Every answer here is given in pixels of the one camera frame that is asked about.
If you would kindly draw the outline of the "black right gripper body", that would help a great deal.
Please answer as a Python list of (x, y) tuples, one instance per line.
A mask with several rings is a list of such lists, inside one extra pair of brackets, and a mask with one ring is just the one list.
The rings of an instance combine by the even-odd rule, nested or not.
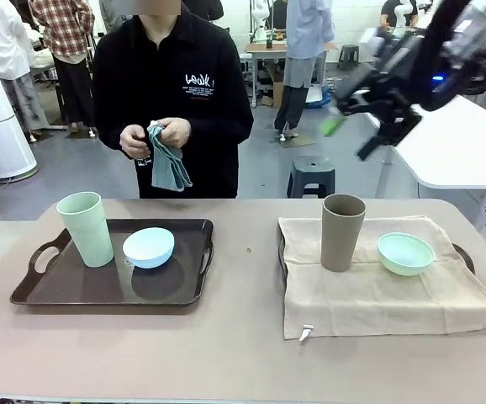
[(415, 29), (396, 36), (385, 28), (367, 29), (361, 37), (373, 56), (351, 74), (351, 102), (374, 104), (386, 99), (441, 107), (441, 29)]

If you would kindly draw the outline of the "person's right hand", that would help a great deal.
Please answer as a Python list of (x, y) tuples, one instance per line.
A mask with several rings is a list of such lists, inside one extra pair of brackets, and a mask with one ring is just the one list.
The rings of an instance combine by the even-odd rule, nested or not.
[(124, 154), (133, 160), (143, 160), (151, 154), (140, 125), (127, 125), (120, 134), (119, 144)]

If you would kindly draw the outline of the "person's left hand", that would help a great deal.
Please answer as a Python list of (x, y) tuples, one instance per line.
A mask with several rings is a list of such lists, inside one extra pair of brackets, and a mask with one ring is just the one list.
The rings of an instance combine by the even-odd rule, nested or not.
[(188, 120), (182, 118), (165, 118), (158, 120), (157, 124), (162, 127), (158, 138), (165, 146), (181, 149), (188, 143), (192, 131), (191, 124)]

